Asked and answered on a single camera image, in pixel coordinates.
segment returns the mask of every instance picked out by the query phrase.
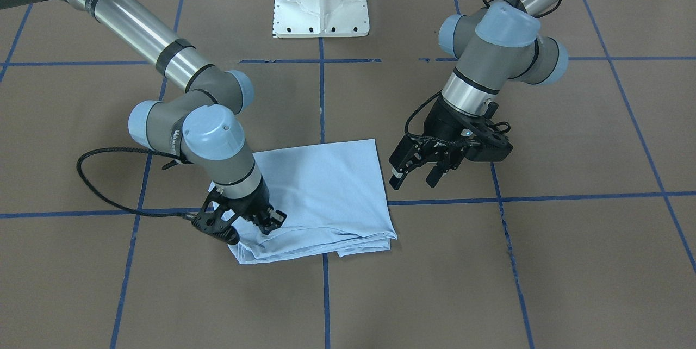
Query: folded towel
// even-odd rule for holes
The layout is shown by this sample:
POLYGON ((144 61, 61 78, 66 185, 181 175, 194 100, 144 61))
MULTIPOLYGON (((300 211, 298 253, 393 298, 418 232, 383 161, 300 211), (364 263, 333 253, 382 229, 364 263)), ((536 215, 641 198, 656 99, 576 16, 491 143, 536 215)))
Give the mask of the folded towel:
POLYGON ((389 250, 390 239, 397 238, 373 139, 258 152, 254 158, 271 205, 288 218, 269 235, 236 220, 240 240, 229 249, 240 264, 389 250))

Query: light blue joint cap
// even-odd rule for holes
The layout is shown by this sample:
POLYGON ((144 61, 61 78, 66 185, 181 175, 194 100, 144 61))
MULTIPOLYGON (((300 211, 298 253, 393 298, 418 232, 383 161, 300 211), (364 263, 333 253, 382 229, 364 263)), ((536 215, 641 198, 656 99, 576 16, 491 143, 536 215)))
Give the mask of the light blue joint cap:
POLYGON ((542 23, 507 2, 490 3, 488 12, 476 25, 476 35, 502 47, 525 47, 534 43, 542 23))
POLYGON ((464 15, 452 15, 445 19, 440 26, 440 33, 437 36, 437 41, 440 44, 440 49, 443 52, 456 57, 455 55, 455 29, 457 28, 457 23, 462 19, 464 15))
POLYGON ((554 67, 554 71, 538 85, 547 85, 557 82, 568 69, 568 50, 561 42, 555 39, 554 42, 558 45, 558 61, 556 62, 556 67, 554 67))
POLYGON ((201 106, 184 119, 184 141, 207 160, 226 160, 244 146, 244 131, 233 112, 221 104, 201 106))
POLYGON ((249 76, 247 76, 243 72, 227 72, 237 79, 237 82, 241 87, 241 109, 239 109, 239 112, 241 112, 243 109, 246 109, 246 107, 249 106, 251 102, 254 101, 254 84, 251 83, 251 79, 249 78, 249 76))
POLYGON ((150 110, 157 103, 159 101, 140 102, 128 117, 128 132, 131 138, 147 149, 152 149, 150 142, 147 141, 147 116, 150 115, 150 110))

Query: light blue fabric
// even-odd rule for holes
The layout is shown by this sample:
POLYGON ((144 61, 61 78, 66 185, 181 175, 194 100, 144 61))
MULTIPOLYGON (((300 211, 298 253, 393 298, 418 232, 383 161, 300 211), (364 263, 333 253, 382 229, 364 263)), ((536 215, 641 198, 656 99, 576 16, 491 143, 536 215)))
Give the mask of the light blue fabric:
POLYGON ((237 219, 240 241, 229 249, 241 265, 389 250, 397 238, 373 139, 259 152, 254 158, 271 205, 288 218, 269 235, 237 219))

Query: blue cap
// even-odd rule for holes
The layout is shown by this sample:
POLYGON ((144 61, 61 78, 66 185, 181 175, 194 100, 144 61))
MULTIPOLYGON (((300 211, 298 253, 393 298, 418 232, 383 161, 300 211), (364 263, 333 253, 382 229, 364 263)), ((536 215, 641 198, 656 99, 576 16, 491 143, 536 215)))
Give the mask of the blue cap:
POLYGON ((131 138, 147 149, 153 149, 150 142, 147 141, 147 116, 150 115, 150 110, 157 103, 159 101, 140 102, 128 117, 128 132, 131 138))
POLYGON ((555 39, 553 40, 558 45, 558 61, 556 61, 554 71, 552 71, 551 74, 538 85, 547 85, 557 82, 568 69, 568 50, 565 48, 563 44, 561 44, 561 42, 555 39))
POLYGON ((440 44, 440 49, 443 52, 456 57, 455 55, 455 29, 457 29, 457 23, 459 19, 464 17, 464 15, 452 15, 445 19, 440 26, 440 33, 437 36, 437 41, 440 44))
POLYGON ((476 25, 476 35, 488 43, 502 47, 525 47, 537 39, 542 23, 534 17, 497 0, 476 25))
POLYGON ((207 160, 226 160, 244 146, 244 131, 233 112, 221 104, 201 106, 184 119, 184 141, 207 160))
POLYGON ((227 72, 237 79, 237 82, 239 83, 239 88, 241 88, 241 109, 239 109, 239 112, 241 112, 243 109, 246 109, 246 107, 249 106, 251 102, 254 101, 254 84, 251 83, 251 79, 249 78, 249 76, 247 76, 243 72, 227 72))

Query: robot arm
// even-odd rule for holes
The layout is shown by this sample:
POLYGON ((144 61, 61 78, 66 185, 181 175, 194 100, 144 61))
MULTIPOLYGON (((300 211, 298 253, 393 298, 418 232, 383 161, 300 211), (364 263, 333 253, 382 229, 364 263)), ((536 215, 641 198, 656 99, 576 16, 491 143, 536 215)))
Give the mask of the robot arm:
POLYGON ((507 80, 551 84, 568 65, 568 52, 538 35, 537 17, 559 0, 490 0, 470 16, 448 17, 440 28, 442 49, 459 59, 424 123, 423 134, 405 136, 389 158, 398 190, 413 169, 435 163, 426 182, 433 188, 463 159, 502 161, 512 151, 506 122, 494 123, 495 98, 507 80))
MULTIPOLYGON (((0 0, 0 9, 44 0, 0 0)), ((229 244, 239 237, 226 210, 255 223, 268 234, 285 214, 269 203, 269 191, 254 162, 235 115, 253 99, 253 86, 239 71, 223 72, 196 47, 182 39, 137 0, 63 0, 92 15, 128 43, 158 72, 184 91, 169 103, 146 101, 132 111, 128 128, 137 143, 170 153, 206 170, 216 188, 194 227, 229 244), (207 213, 211 202, 219 207, 207 213)))

